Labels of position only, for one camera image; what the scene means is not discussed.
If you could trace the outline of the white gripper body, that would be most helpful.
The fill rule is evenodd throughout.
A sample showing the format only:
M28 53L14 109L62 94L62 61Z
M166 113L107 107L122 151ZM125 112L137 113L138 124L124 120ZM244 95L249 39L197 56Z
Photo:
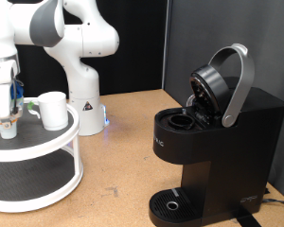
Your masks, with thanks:
M0 84L0 119L10 116L11 84Z

